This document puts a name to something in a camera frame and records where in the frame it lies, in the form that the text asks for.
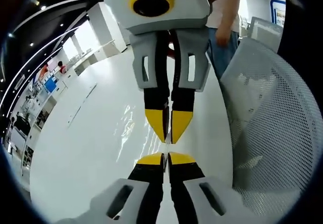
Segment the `glossy white surface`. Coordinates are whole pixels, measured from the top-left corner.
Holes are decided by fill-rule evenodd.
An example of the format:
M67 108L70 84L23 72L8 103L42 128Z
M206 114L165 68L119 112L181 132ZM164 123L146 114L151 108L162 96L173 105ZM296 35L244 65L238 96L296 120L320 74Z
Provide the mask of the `glossy white surface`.
M88 67L49 115L30 173L32 202L49 221L82 214L92 197L116 179L127 178L138 159L166 151L147 123L132 61L132 51L127 50ZM173 69L174 60L168 58L171 81ZM73 112L77 114L68 124ZM168 150L192 155L205 175L232 184L230 128L213 70L204 92L195 94L194 117L187 131ZM169 191L169 184L164 188ZM157 223L176 223L170 198L164 193Z

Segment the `person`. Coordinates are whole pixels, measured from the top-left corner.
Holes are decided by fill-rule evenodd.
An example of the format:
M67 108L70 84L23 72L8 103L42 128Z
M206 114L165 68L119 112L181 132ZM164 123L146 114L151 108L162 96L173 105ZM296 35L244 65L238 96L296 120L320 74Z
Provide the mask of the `person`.
M18 117L22 117L22 118L24 118L24 114L22 114L21 112L17 112L17 114L16 114L16 117L18 118Z
M45 64L44 67L40 71L39 80L42 80L42 78L45 76L45 74L47 72L48 72L48 64Z
M35 106L35 104L36 104L36 101L35 101L31 96L29 96L28 98L26 97L26 100L27 100L27 107L28 107L28 110L33 109L33 107L34 107L34 106Z
M28 104L28 101L29 101L29 99L31 99L31 96L30 95L28 95L28 96L26 96L26 103Z
M13 129L14 125L15 125L15 118L11 117L11 124L10 124L10 128Z
M62 61L59 61L57 65L60 67L60 73L61 74L66 73L66 66L63 65L63 62Z
M212 3L207 20L210 41L207 54L219 79L238 47L239 4L240 0L217 0Z

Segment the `black slot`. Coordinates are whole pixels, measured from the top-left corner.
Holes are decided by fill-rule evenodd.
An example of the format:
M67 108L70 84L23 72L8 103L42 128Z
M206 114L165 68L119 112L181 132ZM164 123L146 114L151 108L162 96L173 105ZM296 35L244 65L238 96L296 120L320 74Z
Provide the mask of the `black slot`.
M174 81L173 81L173 92L172 92L172 100L173 94L178 89L178 85L180 83L181 76L181 49L180 43L177 38L177 33L175 30L170 30L171 41L174 45L174 57L175 57L175 71L174 71Z
M170 9L167 0L137 0L133 4L135 13L146 17L157 17L165 14Z
M122 187L122 189L119 191L115 199L113 200L111 206L106 212L106 215L110 217L111 219L114 219L119 212L123 209L125 206L125 203L127 199L129 198L131 191L133 188L131 186L125 185Z
M148 82L149 81L149 73L148 73L148 57L144 56L142 57L142 80L144 82Z
M216 198L213 195L212 187L209 183L200 184L200 188L202 189L204 195L206 196L208 202L212 206L213 210L215 210L219 215L224 215L225 211L221 207L221 205L217 202Z

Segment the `gray plastic part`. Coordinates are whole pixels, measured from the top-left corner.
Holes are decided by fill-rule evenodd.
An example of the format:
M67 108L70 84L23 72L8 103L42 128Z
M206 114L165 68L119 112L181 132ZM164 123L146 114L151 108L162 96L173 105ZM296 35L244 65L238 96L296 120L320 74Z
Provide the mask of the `gray plastic part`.
M261 18L252 17L248 29L248 37L265 44L274 52L278 51L283 34L283 28Z
M242 203L241 195L215 177L205 177L184 181L196 211L199 224L262 224L268 223L264 217L256 216ZM207 186L222 210L222 215L213 208L201 186Z
M167 31L172 29L184 29L184 28L201 28L207 23L207 18L203 19L175 19L168 21L155 21L145 24L140 24L128 28L132 34L141 34L150 31Z
M148 185L149 183L147 182L118 179L109 188L91 200L90 209L86 213L77 218L62 219L56 224L135 224ZM114 205L118 205L118 201L116 202L115 200L118 200L118 196L124 187L132 190L123 206L119 220L113 220L107 216L107 212L110 208L114 208Z
M130 44L133 49L134 61L132 64L135 78L138 87L156 88L156 73L155 73L155 49L157 44L156 32L149 32L140 35L130 34ZM148 57L148 78L144 75L144 58Z
M210 64L205 54L208 45L208 28L204 26L198 29L180 29L176 30L176 33L181 50L179 87L202 92L210 70ZM195 55L194 81L188 81L189 54Z
M177 38L181 51L181 76L179 87L195 89L202 92L210 64L206 57L206 49L208 44L207 27L198 29L180 29L176 30ZM137 80L138 87L156 88L155 74L155 50L157 44L156 32L149 32L140 35L130 34L130 43L133 48L134 61L133 70ZM195 77L194 81L188 81L189 75L189 54L195 55ZM148 57L148 78L145 75L144 58Z

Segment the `white mesh chair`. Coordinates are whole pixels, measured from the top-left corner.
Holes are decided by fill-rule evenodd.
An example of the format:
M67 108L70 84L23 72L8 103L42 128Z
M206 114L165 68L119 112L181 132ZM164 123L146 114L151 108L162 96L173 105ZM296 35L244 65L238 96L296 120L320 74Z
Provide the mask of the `white mesh chair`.
M281 57L244 38L221 77L233 141L233 187L273 222L305 190L322 154L323 121L305 82Z
M248 37L262 42L274 52L278 51L283 28L261 18L252 17L248 29Z

